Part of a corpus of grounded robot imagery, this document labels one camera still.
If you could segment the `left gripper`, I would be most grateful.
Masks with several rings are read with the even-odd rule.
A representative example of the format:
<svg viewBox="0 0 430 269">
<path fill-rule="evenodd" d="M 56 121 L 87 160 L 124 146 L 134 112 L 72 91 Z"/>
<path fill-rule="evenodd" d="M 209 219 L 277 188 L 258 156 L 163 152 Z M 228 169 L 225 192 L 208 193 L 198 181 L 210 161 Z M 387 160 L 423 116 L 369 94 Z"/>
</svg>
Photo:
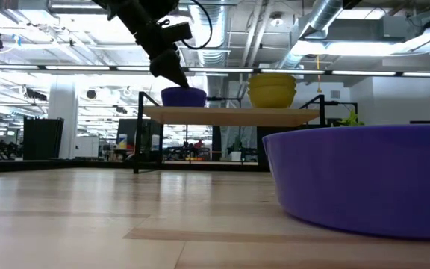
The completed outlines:
<svg viewBox="0 0 430 269">
<path fill-rule="evenodd" d="M 134 38 L 149 56 L 150 73 L 188 88 L 188 80 L 181 68 L 175 45 L 179 37 L 180 25 L 170 25 L 169 20 L 134 23 Z"/>
</svg>

